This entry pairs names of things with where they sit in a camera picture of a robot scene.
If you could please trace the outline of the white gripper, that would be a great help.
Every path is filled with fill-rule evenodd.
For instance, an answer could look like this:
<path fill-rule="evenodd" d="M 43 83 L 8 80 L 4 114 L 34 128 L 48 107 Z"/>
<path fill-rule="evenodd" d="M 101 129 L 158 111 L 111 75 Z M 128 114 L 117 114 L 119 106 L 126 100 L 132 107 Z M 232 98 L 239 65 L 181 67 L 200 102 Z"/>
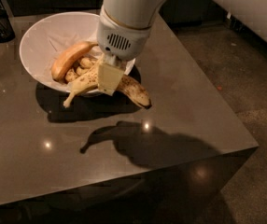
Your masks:
<path fill-rule="evenodd" d="M 113 95 L 126 69 L 123 61 L 136 58 L 149 35 L 149 29 L 136 30 L 117 24 L 101 8 L 97 28 L 97 42 L 104 52 L 98 67 L 98 90 L 101 93 Z"/>

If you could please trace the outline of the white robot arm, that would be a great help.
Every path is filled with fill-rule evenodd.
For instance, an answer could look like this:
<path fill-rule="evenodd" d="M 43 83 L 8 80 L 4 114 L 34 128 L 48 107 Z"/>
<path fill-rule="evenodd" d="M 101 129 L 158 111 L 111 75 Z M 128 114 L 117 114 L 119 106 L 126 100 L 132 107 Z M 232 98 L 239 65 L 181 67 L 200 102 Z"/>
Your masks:
<path fill-rule="evenodd" d="M 104 0 L 97 42 L 105 55 L 98 72 L 98 89 L 112 95 L 124 69 L 119 61 L 135 59 L 143 50 L 152 25 L 166 0 Z"/>

